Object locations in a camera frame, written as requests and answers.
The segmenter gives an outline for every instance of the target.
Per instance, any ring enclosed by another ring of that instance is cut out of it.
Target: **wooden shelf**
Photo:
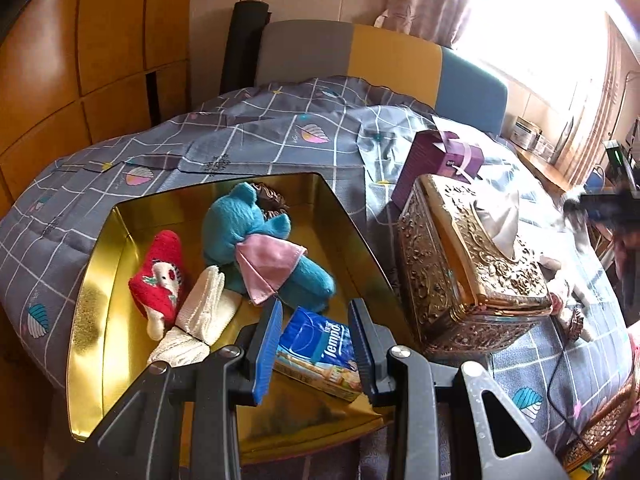
[[[554,200],[574,187],[551,164],[515,144],[513,146],[520,161],[542,183],[542,187]]]

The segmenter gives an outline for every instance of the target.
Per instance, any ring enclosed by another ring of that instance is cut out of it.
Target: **white knitted glove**
[[[174,326],[151,352],[146,364],[166,361],[172,367],[184,366],[204,361],[208,355],[209,346]]]
[[[204,269],[180,308],[176,326],[213,345],[242,301],[240,294],[224,286],[225,275],[216,266]]]

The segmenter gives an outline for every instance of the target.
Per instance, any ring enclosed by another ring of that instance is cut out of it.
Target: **pink cloth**
[[[627,328],[629,334],[629,340],[631,341],[631,348],[633,349],[634,361],[640,353],[640,321],[633,323]],[[628,421],[626,422],[629,429],[629,433],[632,436],[640,430],[640,399],[636,402]]]
[[[236,261],[249,298],[260,304],[273,296],[306,253],[302,246],[269,235],[249,235],[236,245]]]

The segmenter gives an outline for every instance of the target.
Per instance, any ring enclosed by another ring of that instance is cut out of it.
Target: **headboard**
[[[411,95],[436,113],[499,134],[507,87],[452,50],[367,25],[290,20],[262,33],[256,84],[349,75]]]

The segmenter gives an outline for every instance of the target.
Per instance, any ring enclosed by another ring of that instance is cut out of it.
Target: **red plush toy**
[[[129,290],[146,317],[146,333],[160,341],[175,323],[183,299],[182,247],[173,231],[160,231],[154,238],[140,271],[129,280]]]

